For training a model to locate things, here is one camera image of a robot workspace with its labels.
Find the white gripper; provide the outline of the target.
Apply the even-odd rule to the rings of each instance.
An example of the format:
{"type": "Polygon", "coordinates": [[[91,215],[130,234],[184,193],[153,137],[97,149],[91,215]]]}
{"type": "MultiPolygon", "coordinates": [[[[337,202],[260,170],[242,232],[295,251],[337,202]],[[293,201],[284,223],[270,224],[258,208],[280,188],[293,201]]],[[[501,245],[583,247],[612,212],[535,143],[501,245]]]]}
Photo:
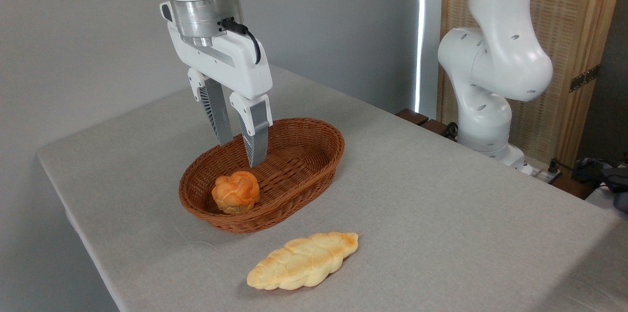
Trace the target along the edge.
{"type": "Polygon", "coordinates": [[[199,47],[184,42],[174,23],[167,27],[177,55],[192,68],[188,70],[191,90],[204,107],[218,143],[224,146],[233,140],[224,85],[235,91],[230,102],[238,113],[250,167],[265,161],[268,129],[273,125],[265,93],[273,88],[273,80],[263,45],[258,43],[261,59],[256,63],[256,49],[249,37],[227,32],[213,37],[212,46],[199,47]]]}

